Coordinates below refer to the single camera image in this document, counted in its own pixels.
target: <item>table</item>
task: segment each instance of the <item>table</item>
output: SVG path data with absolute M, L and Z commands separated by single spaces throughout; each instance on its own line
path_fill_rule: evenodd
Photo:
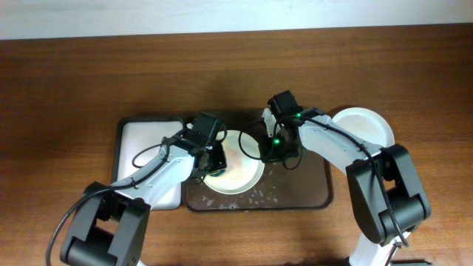
M 94 180 L 109 183 L 122 117 L 262 108 L 290 89 L 303 106 L 331 114 L 362 106 L 385 117 L 409 149 L 432 204 L 432 217 L 409 238 L 411 248 L 395 258 L 467 265 L 472 88 L 473 24 L 1 41 L 2 264 L 44 264 L 66 209 Z M 343 259 L 360 230 L 346 177 L 332 172 L 335 200 L 324 211 L 153 213 L 141 259 L 148 265 Z

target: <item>white wall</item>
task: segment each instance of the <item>white wall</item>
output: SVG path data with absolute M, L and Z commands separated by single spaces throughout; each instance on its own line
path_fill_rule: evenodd
M 473 0 L 0 0 L 0 38 L 473 22 Z

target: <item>brown wooden surface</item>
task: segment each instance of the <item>brown wooden surface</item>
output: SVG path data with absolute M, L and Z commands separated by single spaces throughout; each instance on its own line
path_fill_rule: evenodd
M 0 264 L 44 264 L 65 210 L 92 181 L 109 183 L 122 117 L 259 108 L 285 89 L 304 106 L 375 110 L 409 149 L 432 217 L 397 259 L 473 263 L 473 25 L 460 24 L 1 41 Z M 360 231 L 332 170 L 324 211 L 153 213 L 142 259 L 342 259 Z

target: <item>plate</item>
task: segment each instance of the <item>plate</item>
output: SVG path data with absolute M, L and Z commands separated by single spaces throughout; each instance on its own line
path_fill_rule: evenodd
M 239 194 L 253 188 L 265 170 L 261 160 L 254 160 L 243 154 L 238 145 L 240 131 L 228 130 L 222 142 L 227 160 L 227 168 L 218 176 L 208 175 L 204 183 L 211 189 L 222 194 Z M 223 137 L 219 132 L 217 138 Z M 249 134 L 243 133 L 242 147 L 251 156 L 259 157 L 258 143 Z
M 333 122 L 366 141 L 383 147 L 394 145 L 394 134 L 385 119 L 365 108 L 353 107 L 340 111 Z

